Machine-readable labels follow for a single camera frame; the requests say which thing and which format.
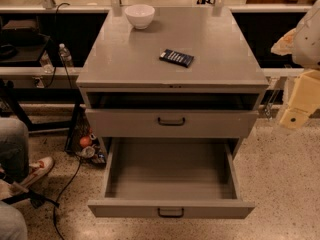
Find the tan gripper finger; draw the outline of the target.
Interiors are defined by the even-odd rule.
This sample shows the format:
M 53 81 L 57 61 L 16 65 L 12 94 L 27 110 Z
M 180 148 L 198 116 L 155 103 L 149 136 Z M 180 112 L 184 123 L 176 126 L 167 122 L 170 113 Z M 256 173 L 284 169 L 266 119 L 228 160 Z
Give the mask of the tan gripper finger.
M 284 34 L 276 43 L 271 47 L 271 52 L 276 55 L 285 56 L 289 55 L 293 51 L 293 39 L 296 33 L 296 29 L 293 28 Z

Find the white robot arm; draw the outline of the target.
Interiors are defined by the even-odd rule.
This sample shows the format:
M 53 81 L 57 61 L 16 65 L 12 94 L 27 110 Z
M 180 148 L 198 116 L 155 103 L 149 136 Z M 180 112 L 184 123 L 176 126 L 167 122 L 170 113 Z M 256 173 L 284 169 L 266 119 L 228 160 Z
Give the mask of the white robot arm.
M 297 129 L 320 107 L 320 0 L 271 48 L 276 55 L 291 55 L 305 69 L 294 81 L 280 125 Z

